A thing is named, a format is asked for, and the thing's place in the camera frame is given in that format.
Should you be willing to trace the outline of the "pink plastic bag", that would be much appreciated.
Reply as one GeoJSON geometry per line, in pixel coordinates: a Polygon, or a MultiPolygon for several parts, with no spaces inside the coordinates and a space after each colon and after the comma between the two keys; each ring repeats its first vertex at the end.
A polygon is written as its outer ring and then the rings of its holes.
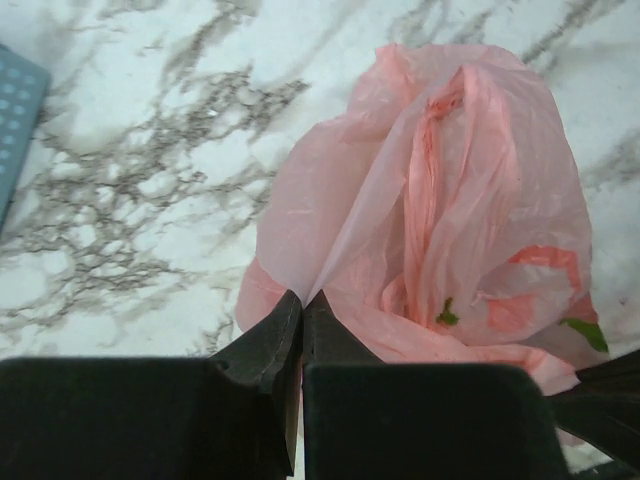
{"type": "Polygon", "coordinates": [[[282,163],[235,315],[324,293],[384,361],[510,364],[555,394],[607,357],[591,259],[544,81],[497,46],[392,44],[282,163]]]}

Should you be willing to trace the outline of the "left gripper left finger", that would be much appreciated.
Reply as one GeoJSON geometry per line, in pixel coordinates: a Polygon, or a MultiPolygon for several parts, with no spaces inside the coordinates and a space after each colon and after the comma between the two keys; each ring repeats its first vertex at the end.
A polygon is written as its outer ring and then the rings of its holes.
{"type": "Polygon", "coordinates": [[[284,479],[294,472],[300,300],[210,357],[1,364],[5,479],[284,479]]]}

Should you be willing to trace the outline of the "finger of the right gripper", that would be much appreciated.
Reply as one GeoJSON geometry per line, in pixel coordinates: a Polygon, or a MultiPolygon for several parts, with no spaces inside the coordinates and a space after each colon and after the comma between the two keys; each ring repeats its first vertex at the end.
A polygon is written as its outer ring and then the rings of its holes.
{"type": "Polygon", "coordinates": [[[549,398],[557,426],[623,463],[639,461],[639,352],[577,372],[549,398]]]}

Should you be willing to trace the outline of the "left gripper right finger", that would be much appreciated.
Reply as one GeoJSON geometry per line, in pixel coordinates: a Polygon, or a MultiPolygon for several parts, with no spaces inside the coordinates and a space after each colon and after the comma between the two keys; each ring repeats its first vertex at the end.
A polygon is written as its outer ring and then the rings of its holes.
{"type": "Polygon", "coordinates": [[[309,479],[566,479],[550,410],[508,365],[381,361],[318,294],[304,312],[309,479]]]}

